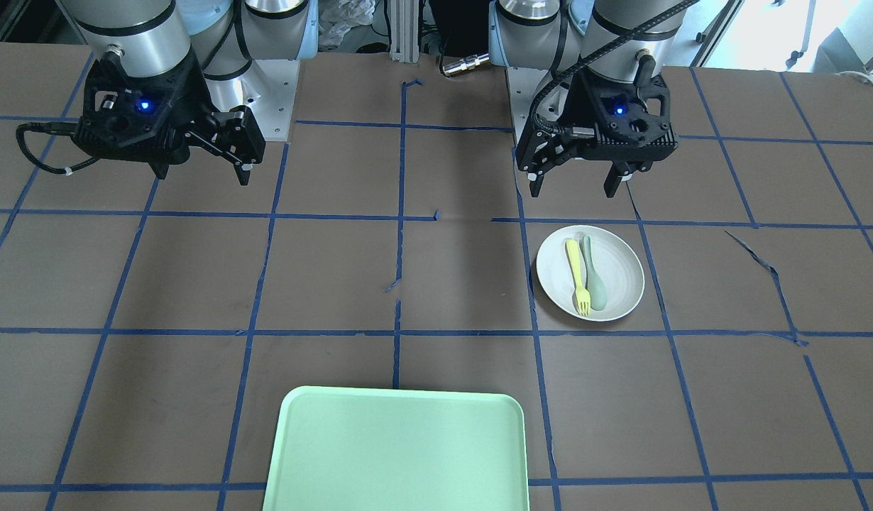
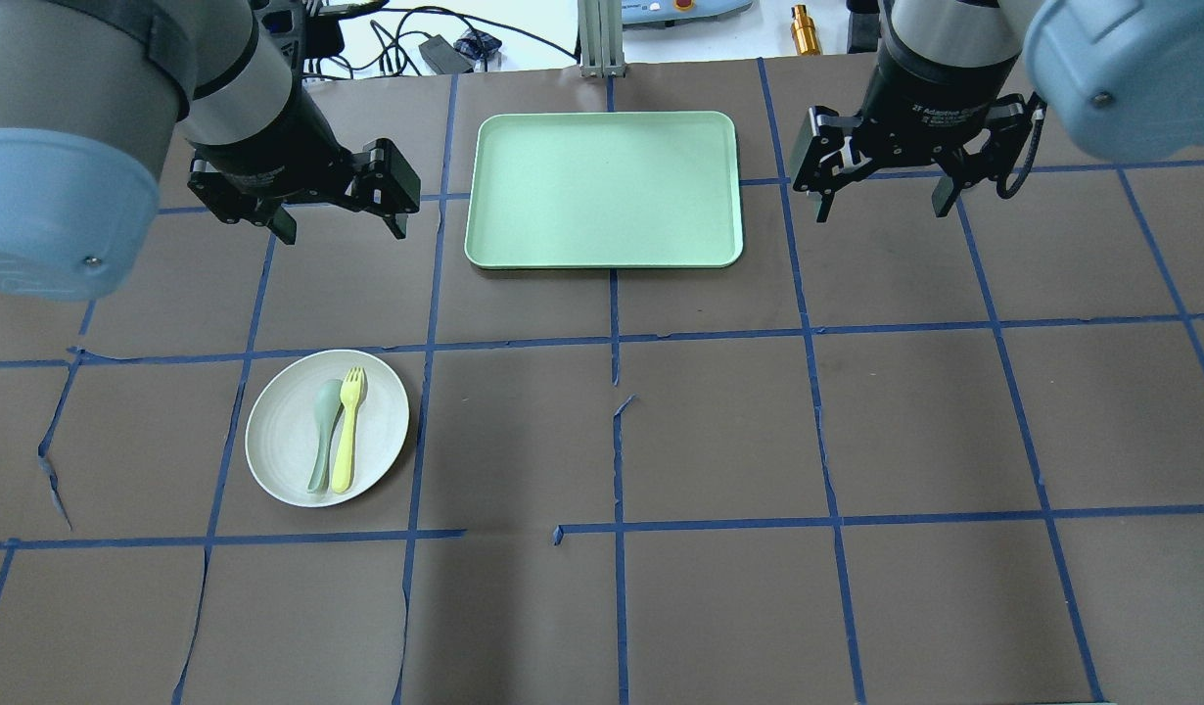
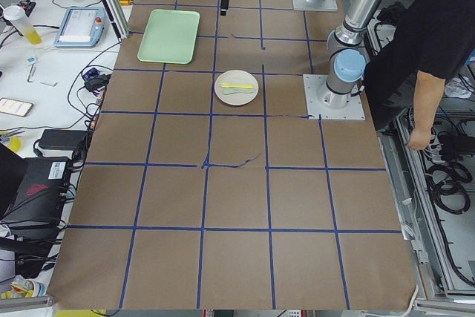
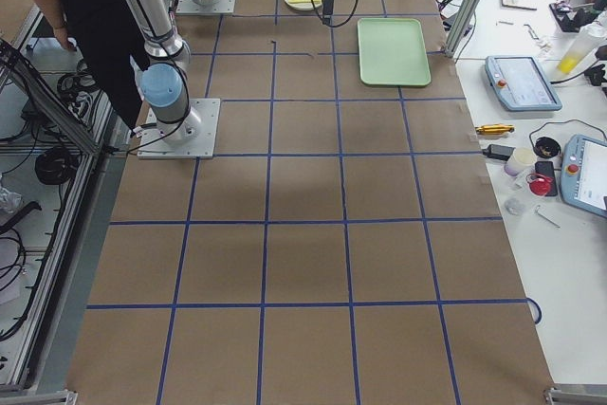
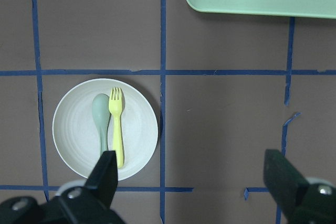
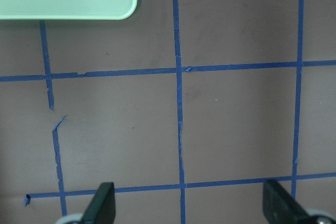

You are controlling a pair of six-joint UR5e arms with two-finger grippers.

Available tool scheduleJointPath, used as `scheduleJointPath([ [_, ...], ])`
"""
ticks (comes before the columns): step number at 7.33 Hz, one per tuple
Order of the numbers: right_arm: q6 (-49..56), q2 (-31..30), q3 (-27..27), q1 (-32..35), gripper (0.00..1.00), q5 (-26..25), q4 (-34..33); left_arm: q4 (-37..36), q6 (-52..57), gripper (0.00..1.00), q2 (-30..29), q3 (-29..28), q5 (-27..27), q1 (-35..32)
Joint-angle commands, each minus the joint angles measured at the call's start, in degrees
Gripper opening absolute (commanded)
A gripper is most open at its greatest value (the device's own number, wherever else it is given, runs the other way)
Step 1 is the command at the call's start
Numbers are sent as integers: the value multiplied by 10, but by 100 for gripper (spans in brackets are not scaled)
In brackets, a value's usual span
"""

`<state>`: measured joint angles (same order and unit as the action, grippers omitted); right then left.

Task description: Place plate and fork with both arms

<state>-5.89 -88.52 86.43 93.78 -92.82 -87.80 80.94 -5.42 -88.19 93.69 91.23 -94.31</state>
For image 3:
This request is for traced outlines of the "person's hand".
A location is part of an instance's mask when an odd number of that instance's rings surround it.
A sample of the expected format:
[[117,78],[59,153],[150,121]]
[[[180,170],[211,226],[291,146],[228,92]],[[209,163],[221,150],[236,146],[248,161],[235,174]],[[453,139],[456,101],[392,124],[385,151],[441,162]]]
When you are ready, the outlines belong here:
[[431,130],[415,128],[411,131],[406,146],[414,151],[420,151],[427,148],[431,140]]

